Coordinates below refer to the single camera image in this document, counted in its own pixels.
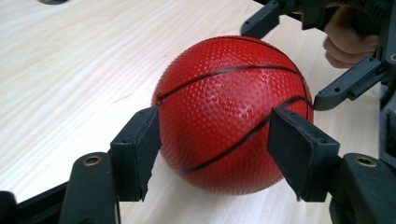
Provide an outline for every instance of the toy basketball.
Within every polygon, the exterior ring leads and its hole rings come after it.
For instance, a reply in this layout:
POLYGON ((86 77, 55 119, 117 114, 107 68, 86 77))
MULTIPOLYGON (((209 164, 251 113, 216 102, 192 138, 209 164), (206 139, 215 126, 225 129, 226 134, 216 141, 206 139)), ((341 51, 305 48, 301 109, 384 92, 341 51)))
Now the toy basketball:
POLYGON ((165 70, 152 103, 165 161, 196 187, 220 194, 253 193, 282 178, 266 150, 272 107, 313 120, 310 92, 294 63, 242 36, 184 51, 165 70))

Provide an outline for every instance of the light wood surface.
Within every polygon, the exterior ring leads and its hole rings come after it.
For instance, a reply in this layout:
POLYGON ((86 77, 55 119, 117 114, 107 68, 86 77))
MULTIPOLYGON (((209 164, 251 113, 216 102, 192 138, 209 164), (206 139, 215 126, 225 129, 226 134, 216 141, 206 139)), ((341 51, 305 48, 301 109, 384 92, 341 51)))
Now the light wood surface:
MULTIPOLYGON (((250 0, 0 1, 0 190, 22 202, 68 180, 73 162, 109 143, 150 104, 166 66, 191 45, 238 35, 261 8, 250 0)), ((324 34, 283 17, 265 41, 304 74, 312 95, 344 70, 324 59, 324 34)), ((378 88, 315 113, 340 155, 377 156, 378 88)), ((143 203, 122 203, 123 223, 331 223, 326 203, 297 202, 283 180, 246 195, 184 182, 158 156, 143 203)))

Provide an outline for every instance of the human hand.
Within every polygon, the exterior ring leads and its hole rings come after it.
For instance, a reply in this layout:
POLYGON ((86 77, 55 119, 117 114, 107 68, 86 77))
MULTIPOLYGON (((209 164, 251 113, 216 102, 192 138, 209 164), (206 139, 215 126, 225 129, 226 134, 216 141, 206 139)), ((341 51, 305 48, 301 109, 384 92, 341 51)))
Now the human hand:
POLYGON ((340 7, 326 25, 328 35, 323 42, 325 57, 336 68, 349 68, 362 58, 373 55, 378 45, 378 35, 359 35, 351 22, 354 9, 340 7))

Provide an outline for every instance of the table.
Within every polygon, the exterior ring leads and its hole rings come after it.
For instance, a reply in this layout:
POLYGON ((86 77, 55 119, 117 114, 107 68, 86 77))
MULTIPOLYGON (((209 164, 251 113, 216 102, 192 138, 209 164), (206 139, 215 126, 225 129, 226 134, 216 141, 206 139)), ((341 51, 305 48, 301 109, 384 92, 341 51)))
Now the table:
MULTIPOLYGON (((191 45, 238 35, 261 5, 249 0, 0 1, 0 189, 18 202, 68 180, 73 162, 109 143, 150 105, 166 66, 191 45)), ((332 68, 325 34, 282 17, 265 41, 290 56, 314 96, 332 68)), ((377 157, 379 89, 315 112, 340 155, 377 157)), ((331 223, 326 203, 297 202, 286 181, 245 196, 183 181, 159 154, 143 203, 121 203, 123 223, 331 223)))

